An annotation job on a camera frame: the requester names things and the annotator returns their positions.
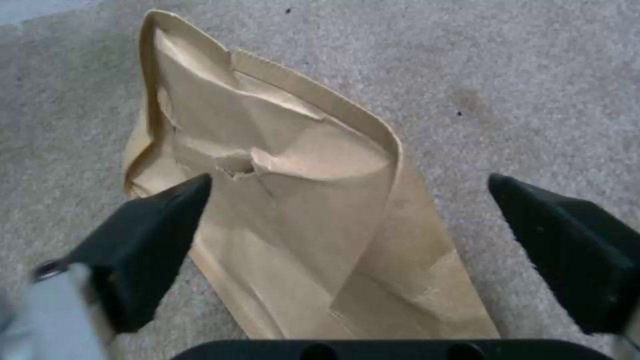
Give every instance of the carpet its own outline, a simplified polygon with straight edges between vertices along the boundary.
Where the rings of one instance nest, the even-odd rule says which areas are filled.
[[[125,200],[136,38],[149,8],[288,67],[396,129],[507,338],[585,336],[501,219],[502,172],[640,229],[640,4],[632,0],[0,0],[0,288],[61,256]],[[124,359],[243,333],[187,260]]]

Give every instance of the paper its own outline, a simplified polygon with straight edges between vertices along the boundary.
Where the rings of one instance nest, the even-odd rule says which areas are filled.
[[[383,121],[171,13],[145,17],[140,61],[125,189],[213,176],[191,256],[250,337],[497,337]]]

